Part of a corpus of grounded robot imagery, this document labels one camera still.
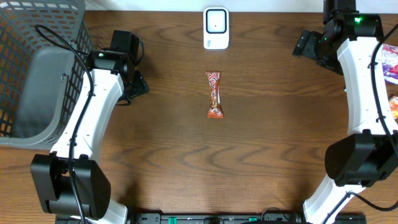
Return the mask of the red Top chocolate bar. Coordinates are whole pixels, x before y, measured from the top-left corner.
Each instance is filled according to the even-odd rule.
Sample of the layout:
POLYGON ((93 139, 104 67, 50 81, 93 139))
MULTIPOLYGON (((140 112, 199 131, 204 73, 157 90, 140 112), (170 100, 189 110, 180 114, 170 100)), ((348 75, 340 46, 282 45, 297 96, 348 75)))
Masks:
POLYGON ((206 72, 210 87, 210 108, 207 116, 209 118, 224 118, 220 105, 220 72, 206 72))

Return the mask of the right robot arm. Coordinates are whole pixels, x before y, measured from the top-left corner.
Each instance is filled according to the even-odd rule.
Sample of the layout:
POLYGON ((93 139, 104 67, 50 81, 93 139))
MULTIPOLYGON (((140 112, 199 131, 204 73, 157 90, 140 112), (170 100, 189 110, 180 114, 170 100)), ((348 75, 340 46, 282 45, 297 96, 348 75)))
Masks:
POLYGON ((397 168, 397 123, 386 92, 381 18, 352 10, 325 13, 322 33, 304 31, 293 54, 342 75, 348 130, 325 154, 326 176, 303 203, 308 223, 333 223, 353 197, 397 168))

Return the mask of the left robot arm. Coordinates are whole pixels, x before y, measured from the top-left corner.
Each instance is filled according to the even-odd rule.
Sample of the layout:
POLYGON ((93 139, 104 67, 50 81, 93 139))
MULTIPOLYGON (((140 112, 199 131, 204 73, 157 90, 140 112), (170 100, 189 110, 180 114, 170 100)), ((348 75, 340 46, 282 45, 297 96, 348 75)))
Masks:
POLYGON ((111 199, 111 184, 98 165, 101 142, 115 106, 149 88, 140 71, 136 50, 90 52, 83 86, 62 135, 47 155, 30 165, 42 210, 66 222, 126 223, 127 206, 111 199))

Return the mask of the orange tissue pack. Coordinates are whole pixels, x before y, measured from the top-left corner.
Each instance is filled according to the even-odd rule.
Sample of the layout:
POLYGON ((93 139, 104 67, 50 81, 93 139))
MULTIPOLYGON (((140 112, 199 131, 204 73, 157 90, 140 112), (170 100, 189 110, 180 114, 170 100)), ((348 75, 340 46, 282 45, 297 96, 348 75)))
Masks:
POLYGON ((398 119, 398 97, 393 96, 389 99, 389 107, 391 109, 391 114, 394 119, 398 119))

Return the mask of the red purple noodle packet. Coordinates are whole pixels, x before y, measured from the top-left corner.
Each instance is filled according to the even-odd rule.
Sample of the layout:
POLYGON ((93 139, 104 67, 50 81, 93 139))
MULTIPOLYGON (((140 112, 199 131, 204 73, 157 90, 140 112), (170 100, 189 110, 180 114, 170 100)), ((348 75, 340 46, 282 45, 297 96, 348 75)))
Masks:
POLYGON ((383 44, 382 46, 382 69, 384 79, 392 84, 398 83, 397 74, 398 49, 397 46, 383 44))

